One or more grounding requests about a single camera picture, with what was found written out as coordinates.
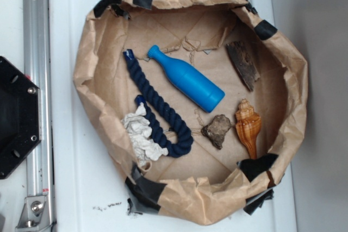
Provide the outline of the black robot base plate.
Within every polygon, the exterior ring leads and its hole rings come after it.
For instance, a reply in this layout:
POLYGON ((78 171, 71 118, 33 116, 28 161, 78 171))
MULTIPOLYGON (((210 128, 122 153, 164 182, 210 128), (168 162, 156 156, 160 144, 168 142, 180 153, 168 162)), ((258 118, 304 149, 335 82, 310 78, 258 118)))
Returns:
POLYGON ((41 141, 40 89, 1 57, 1 179, 9 177, 41 141))

